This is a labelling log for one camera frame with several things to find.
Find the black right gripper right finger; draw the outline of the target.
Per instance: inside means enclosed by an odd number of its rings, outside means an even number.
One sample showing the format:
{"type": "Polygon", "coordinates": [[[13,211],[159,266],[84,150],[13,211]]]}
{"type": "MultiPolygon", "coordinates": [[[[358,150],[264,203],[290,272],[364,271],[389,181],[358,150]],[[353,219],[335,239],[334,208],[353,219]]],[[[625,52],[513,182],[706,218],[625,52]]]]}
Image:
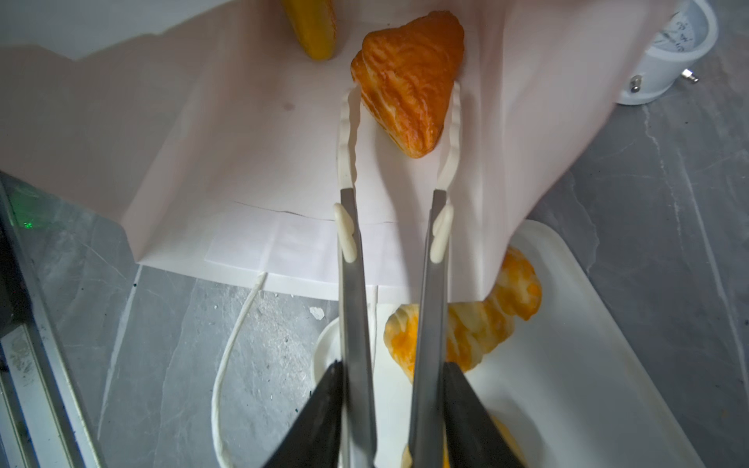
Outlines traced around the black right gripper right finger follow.
{"type": "Polygon", "coordinates": [[[452,467],[516,467],[513,452],[458,364],[442,370],[448,457],[452,467]]]}

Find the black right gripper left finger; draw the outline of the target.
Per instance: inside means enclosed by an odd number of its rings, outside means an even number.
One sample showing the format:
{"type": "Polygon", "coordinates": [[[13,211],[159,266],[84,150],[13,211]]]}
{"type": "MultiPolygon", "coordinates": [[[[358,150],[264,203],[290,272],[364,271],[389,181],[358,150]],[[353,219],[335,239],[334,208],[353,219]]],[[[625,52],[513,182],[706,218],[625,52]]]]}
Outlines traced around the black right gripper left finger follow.
{"type": "Polygon", "coordinates": [[[339,464],[343,377],[341,361],[331,364],[265,468],[333,468],[339,464]]]}

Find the swirled fake pastry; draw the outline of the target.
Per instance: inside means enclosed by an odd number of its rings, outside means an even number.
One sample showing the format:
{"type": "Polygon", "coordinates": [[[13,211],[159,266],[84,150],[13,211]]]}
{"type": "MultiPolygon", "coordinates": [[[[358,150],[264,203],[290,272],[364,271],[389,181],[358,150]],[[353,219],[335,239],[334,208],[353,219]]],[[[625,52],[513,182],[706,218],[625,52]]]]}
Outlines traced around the swirled fake pastry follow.
{"type": "MultiPolygon", "coordinates": [[[[511,337],[514,319],[528,321],[538,313],[542,285],[532,263],[517,248],[507,248],[501,271],[489,295],[478,302],[448,306],[447,360],[468,372],[511,337]]],[[[415,376],[419,306],[404,304],[385,325],[383,341],[409,380],[415,376]]]]}

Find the red white paper bag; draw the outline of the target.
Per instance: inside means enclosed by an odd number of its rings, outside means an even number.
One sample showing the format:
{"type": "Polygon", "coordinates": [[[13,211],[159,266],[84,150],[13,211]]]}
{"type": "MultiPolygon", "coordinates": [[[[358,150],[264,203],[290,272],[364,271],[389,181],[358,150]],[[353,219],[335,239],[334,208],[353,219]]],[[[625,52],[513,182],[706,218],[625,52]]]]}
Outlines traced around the red white paper bag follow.
{"type": "Polygon", "coordinates": [[[339,1],[316,62],[278,1],[5,1],[1,169],[118,222],[136,261],[339,294],[339,115],[365,36],[435,11],[464,30],[452,301],[608,118],[672,1],[339,1]]]}

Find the orange triangular fake pastry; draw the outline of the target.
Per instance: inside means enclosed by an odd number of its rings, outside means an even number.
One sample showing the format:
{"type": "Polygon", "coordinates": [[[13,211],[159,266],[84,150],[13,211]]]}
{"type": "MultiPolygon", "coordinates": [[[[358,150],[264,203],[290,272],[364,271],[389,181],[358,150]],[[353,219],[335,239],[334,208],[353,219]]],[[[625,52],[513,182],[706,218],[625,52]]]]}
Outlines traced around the orange triangular fake pastry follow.
{"type": "Polygon", "coordinates": [[[464,57],[464,29],[449,11],[368,33],[351,76],[374,120],[407,156],[438,144],[464,57]]]}

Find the round yellow fake bun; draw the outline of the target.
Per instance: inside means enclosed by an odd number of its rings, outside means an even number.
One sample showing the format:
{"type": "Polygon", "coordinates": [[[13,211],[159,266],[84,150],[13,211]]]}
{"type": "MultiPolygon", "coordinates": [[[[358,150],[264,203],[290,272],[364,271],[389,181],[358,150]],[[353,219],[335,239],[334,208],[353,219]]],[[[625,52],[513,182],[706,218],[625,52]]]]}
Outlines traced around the round yellow fake bun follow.
{"type": "MultiPolygon", "coordinates": [[[[520,446],[518,445],[517,441],[515,440],[514,436],[509,431],[509,429],[495,415],[490,415],[490,417],[491,417],[491,420],[493,421],[493,424],[495,425],[495,427],[497,427],[497,430],[499,431],[499,433],[501,433],[501,436],[502,436],[504,442],[507,444],[507,446],[509,446],[509,448],[512,450],[513,454],[520,460],[520,463],[522,464],[522,466],[523,467],[527,467],[528,466],[527,460],[526,460],[526,458],[525,458],[525,456],[524,456],[524,454],[523,454],[520,446]]],[[[402,454],[401,467],[402,468],[411,468],[412,466],[413,466],[413,458],[411,456],[409,448],[406,447],[406,448],[404,448],[404,451],[403,451],[403,454],[402,454]]],[[[443,463],[442,463],[442,467],[443,468],[450,468],[451,467],[450,460],[449,460],[449,455],[448,455],[447,445],[444,446],[444,450],[443,450],[443,463]]]]}

